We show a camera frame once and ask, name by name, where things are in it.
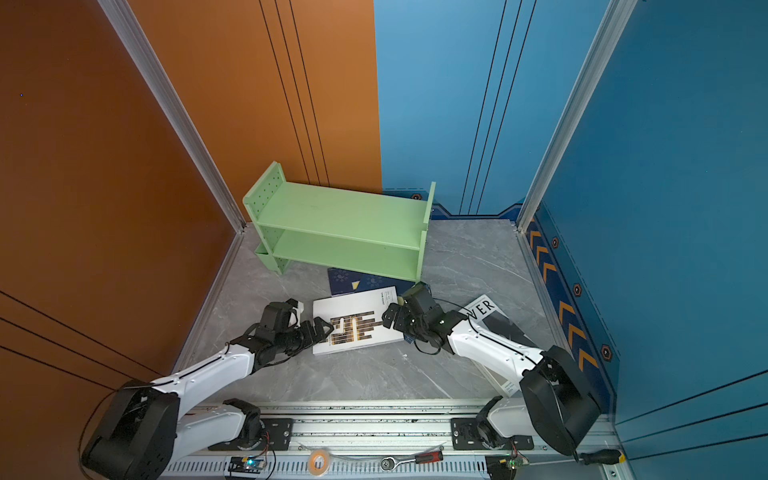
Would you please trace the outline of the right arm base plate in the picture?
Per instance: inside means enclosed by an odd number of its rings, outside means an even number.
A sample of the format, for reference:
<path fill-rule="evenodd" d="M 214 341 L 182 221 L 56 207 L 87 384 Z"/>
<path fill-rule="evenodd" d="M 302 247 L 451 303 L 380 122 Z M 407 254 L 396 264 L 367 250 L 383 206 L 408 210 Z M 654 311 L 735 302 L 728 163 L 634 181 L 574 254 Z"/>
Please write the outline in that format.
<path fill-rule="evenodd" d="M 510 438 L 485 439 L 474 418 L 452 418 L 451 440 L 454 450 L 533 450 L 534 439 L 530 435 L 513 435 Z"/>

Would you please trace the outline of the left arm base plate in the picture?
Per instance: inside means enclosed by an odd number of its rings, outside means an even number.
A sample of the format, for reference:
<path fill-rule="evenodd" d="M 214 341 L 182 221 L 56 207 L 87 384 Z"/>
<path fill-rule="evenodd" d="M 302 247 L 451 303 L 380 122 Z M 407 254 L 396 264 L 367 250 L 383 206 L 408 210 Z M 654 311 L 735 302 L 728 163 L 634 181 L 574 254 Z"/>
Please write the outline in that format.
<path fill-rule="evenodd" d="M 208 447 L 209 451 L 288 451 L 292 439 L 294 420 L 292 418 L 262 418 L 260 436 L 256 440 L 236 438 Z"/>

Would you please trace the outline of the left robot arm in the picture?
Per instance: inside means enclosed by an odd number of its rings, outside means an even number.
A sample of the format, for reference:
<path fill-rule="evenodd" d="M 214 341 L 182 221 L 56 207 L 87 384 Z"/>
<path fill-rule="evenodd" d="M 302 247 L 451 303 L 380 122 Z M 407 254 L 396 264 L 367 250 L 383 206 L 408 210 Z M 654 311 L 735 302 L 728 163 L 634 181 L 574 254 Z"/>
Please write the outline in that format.
<path fill-rule="evenodd" d="M 202 401 L 262 369 L 276 366 L 324 342 L 331 323 L 303 321 L 303 306 L 271 302 L 261 319 L 212 357 L 169 376 L 116 390 L 79 464 L 106 479 L 157 479 L 183 457 L 220 443 L 240 450 L 265 448 L 259 407 L 229 399 L 202 413 Z"/>

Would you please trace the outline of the white LOVER book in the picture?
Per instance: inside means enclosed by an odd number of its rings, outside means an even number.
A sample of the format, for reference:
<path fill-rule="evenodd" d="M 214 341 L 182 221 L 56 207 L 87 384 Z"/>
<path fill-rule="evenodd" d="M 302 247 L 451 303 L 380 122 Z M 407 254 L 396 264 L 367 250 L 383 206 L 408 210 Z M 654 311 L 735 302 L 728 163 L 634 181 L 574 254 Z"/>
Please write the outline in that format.
<path fill-rule="evenodd" d="M 487 295 L 481 295 L 457 311 L 466 317 L 449 335 L 452 351 L 468 358 L 496 375 L 490 376 L 507 397 L 521 391 L 525 371 L 532 370 L 542 359 L 537 347 Z"/>

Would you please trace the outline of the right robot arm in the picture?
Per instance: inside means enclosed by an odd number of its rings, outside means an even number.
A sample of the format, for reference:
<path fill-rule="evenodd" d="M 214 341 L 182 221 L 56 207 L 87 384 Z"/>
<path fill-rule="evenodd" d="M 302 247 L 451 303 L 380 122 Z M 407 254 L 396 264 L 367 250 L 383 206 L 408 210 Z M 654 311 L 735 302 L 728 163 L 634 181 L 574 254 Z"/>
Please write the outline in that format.
<path fill-rule="evenodd" d="M 491 449 L 505 448 L 514 436 L 534 432 L 556 452 L 575 457 L 602 414 L 597 394 L 569 351 L 510 340 L 481 325 L 463 307 L 446 311 L 423 282 L 391 303 L 382 323 L 431 345 L 437 353 L 479 363 L 513 384 L 523 404 L 497 395 L 475 417 L 477 435 Z"/>

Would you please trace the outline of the white book with brown pattern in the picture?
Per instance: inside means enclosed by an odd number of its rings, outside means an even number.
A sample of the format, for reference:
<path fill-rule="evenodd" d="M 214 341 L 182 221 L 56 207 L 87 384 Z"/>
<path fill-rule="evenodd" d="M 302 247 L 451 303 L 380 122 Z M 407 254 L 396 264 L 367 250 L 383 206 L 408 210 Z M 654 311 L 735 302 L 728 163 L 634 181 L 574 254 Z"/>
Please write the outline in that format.
<path fill-rule="evenodd" d="M 334 329 L 324 342 L 312 347 L 312 353 L 327 355 L 403 341 L 401 332 L 382 323 L 386 309 L 396 302 L 394 286 L 315 300 L 312 313 Z"/>

